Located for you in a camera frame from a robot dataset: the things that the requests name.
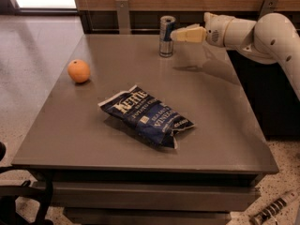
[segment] speckled floor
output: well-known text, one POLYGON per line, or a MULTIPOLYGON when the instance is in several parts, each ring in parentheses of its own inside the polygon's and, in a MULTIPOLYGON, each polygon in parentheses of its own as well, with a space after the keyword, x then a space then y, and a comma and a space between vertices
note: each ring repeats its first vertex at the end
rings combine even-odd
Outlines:
MULTIPOLYGON (((7 153, 0 166, 9 165, 31 127, 63 66, 83 35, 78 17, 0 16, 0 141, 7 153)), ((228 225, 248 225, 252 216, 290 189, 300 188, 300 141, 267 142, 280 172, 267 175, 258 188, 259 198, 243 213, 231 213, 228 225)), ((0 184, 20 184, 28 172, 0 176, 0 184)), ((300 198, 276 216, 279 225, 293 225, 300 198)), ((18 210, 33 219, 36 205, 18 201, 18 210)), ((51 208, 54 224, 71 224, 62 208, 51 208)), ((275 224, 269 220, 265 224, 275 224)))

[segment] orange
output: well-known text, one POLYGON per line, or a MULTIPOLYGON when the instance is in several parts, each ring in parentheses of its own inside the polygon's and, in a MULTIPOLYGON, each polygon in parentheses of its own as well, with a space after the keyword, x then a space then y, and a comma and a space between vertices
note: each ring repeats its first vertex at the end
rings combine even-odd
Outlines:
POLYGON ((67 73, 76 83, 86 82, 91 74, 90 67, 83 60, 75 59, 67 66, 67 73))

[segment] metal bracket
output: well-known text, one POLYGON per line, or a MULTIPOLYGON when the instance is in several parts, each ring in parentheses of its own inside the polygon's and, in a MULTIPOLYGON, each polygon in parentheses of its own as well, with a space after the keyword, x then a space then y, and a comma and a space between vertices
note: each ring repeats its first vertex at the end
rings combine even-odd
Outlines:
POLYGON ((128 0, 115 0, 119 33, 131 34, 128 0))
POLYGON ((265 14, 274 12, 279 0, 263 0, 259 19, 265 14))

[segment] white robotic arm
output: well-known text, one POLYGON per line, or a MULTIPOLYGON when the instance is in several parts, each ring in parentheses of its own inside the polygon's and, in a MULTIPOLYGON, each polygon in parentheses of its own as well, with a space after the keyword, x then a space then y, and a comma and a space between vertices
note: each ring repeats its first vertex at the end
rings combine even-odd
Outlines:
POLYGON ((206 12, 204 21, 205 28, 191 25, 173 31, 172 40, 206 40, 214 46, 237 50, 258 63, 278 62, 300 100, 300 37, 288 18, 270 13, 255 22, 206 12))

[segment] snack bag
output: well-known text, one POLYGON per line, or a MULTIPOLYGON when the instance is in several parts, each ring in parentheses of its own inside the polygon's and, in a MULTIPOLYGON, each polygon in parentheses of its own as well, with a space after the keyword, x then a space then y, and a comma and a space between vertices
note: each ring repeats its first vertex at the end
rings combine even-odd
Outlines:
POLYGON ((154 145, 176 147, 174 135, 194 125, 137 85, 100 102, 98 106, 154 145))

